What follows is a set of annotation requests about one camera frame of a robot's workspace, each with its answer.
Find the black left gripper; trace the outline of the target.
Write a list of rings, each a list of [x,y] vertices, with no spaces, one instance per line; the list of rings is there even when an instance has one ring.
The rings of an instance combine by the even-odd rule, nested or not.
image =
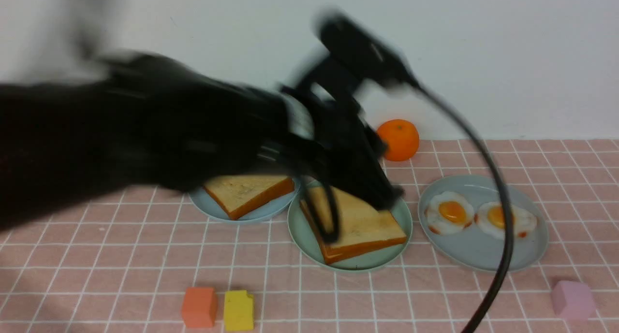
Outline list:
[[[379,164],[387,146],[362,119],[354,98],[362,79],[335,58],[322,58],[281,93],[301,102],[312,121],[318,151],[312,167],[330,185],[360,197],[376,210],[391,210],[404,191]]]

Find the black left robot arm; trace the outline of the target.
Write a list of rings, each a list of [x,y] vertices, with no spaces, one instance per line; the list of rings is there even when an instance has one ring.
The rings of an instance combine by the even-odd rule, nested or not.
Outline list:
[[[384,145],[356,106],[206,77],[108,46],[114,0],[56,0],[25,78],[1,83],[1,231],[128,186],[312,176],[390,209]]]

